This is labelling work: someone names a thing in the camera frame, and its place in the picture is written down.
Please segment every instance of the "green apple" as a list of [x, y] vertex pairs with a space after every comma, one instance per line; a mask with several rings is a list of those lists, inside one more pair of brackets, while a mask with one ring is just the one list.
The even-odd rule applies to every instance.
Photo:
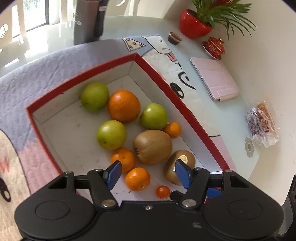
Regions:
[[108, 87], [100, 82], [88, 84], [81, 93], [83, 107], [91, 112], [103, 109], [109, 99]]
[[119, 121], [109, 120], [98, 128], [96, 138], [102, 148], [116, 150], [122, 147], [126, 140], [126, 128]]
[[146, 129], [162, 130], [168, 122], [168, 114], [161, 105], [149, 104], [141, 115], [141, 125]]

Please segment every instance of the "quilted mat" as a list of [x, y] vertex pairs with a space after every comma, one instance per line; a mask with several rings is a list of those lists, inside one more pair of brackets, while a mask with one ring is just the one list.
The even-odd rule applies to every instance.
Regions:
[[135, 52], [163, 76], [203, 126], [226, 162], [232, 163], [196, 89], [160, 36], [110, 39], [63, 49], [0, 78], [0, 240], [21, 239], [14, 222], [16, 207], [59, 174], [30, 125], [26, 107], [69, 78]]

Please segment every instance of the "brown kiwi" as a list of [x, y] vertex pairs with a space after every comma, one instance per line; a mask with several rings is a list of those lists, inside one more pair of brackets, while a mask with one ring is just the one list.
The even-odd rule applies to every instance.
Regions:
[[170, 136], [165, 132], [148, 130], [136, 136], [133, 147], [140, 161], [152, 166], [170, 156], [173, 144]]
[[174, 152], [171, 157], [169, 158], [167, 164], [165, 165], [164, 168], [164, 175], [165, 178], [177, 185], [177, 186], [182, 186], [179, 178], [176, 175], [175, 170], [175, 163], [176, 160], [181, 159], [182, 161], [184, 161], [190, 168], [194, 168], [195, 167], [195, 157], [194, 155], [186, 150], [178, 150], [176, 152]]

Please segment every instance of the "small orange fruit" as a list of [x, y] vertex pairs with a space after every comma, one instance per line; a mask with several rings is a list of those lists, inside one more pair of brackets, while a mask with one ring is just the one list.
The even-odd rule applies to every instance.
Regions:
[[128, 90], [119, 90], [108, 101], [108, 112], [112, 119], [121, 123], [134, 121], [140, 114], [138, 98]]
[[122, 172], [129, 172], [136, 164], [136, 158], [131, 150], [122, 147], [115, 150], [110, 158], [111, 163], [121, 161]]
[[170, 195], [170, 189], [167, 186], [159, 186], [156, 189], [156, 195], [160, 198], [160, 199], [166, 199], [169, 197]]
[[149, 185], [149, 183], [150, 174], [142, 167], [132, 169], [126, 175], [126, 185], [132, 191], [142, 191]]
[[182, 129], [177, 122], [172, 122], [167, 124], [163, 131], [168, 134], [170, 138], [174, 139], [181, 135]]

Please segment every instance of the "table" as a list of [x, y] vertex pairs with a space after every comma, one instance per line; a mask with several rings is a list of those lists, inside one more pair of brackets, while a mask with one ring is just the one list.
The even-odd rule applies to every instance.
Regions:
[[[30, 49], [24, 54], [24, 57], [19, 57], [19, 61], [12, 61], [5, 68], [2, 68], [0, 74], [4, 75], [48, 53], [72, 46], [72, 27], [72, 22], [67, 22], [54, 26], [43, 26], [28, 32], [23, 42], [28, 43]], [[180, 33], [176, 21], [137, 16], [107, 17], [101, 40], [133, 35], [160, 34], [187, 73], [192, 85], [200, 94], [207, 110], [214, 117], [238, 173], [248, 179], [258, 161], [260, 148], [255, 146], [252, 158], [247, 156], [244, 147], [245, 138], [249, 137], [250, 134], [244, 118], [244, 114], [248, 110], [246, 102], [242, 95], [224, 102], [213, 101], [189, 61], [190, 57], [209, 58], [202, 47], [202, 39], [191, 40], [184, 37], [179, 45], [174, 46], [167, 41], [170, 31]]]

